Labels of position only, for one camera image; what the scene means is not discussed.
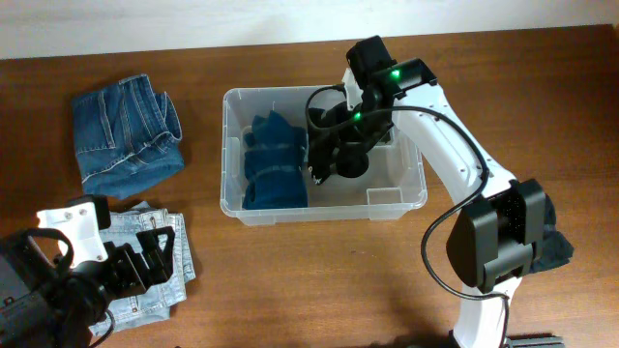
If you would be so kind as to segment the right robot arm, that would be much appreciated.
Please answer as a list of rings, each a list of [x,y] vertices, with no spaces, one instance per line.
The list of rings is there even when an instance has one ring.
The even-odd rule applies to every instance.
[[[559,336],[507,335],[510,304],[523,278],[567,265],[572,244],[558,231],[554,205],[536,180],[520,181],[497,163],[450,107],[421,59],[398,62],[381,38],[353,45],[337,90],[342,102],[307,107],[308,170],[317,184],[357,178],[368,152],[390,130],[410,138],[453,200],[446,244],[461,281],[453,347],[560,347]]]

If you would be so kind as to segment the black garment with print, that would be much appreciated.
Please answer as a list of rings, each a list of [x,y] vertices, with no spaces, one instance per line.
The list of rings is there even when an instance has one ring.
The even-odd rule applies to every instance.
[[[309,118],[320,128],[329,128],[337,123],[336,112],[322,108],[311,107]],[[318,131],[308,126],[309,153],[308,170],[319,186],[331,175],[331,159],[335,149],[335,140],[328,131]]]

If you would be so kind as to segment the teal shirt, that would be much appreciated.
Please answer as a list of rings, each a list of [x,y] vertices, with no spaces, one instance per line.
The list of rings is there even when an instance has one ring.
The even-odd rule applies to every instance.
[[[245,210],[306,208],[303,177],[308,148],[307,132],[291,126],[280,114],[255,116],[244,136],[247,146],[244,173],[248,181]]]

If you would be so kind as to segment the dark blue jeans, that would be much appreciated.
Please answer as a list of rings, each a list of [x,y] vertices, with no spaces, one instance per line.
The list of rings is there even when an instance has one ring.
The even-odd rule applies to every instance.
[[[71,102],[74,153],[86,194],[126,199],[185,168],[172,99],[139,74]]]

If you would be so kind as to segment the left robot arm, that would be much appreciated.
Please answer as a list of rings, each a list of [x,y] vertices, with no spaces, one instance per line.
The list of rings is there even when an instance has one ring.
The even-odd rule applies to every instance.
[[[1,240],[1,345],[96,347],[112,333],[110,303],[141,295],[173,274],[170,227],[136,234],[141,251],[105,243],[108,258],[75,268],[59,230],[31,228]]]

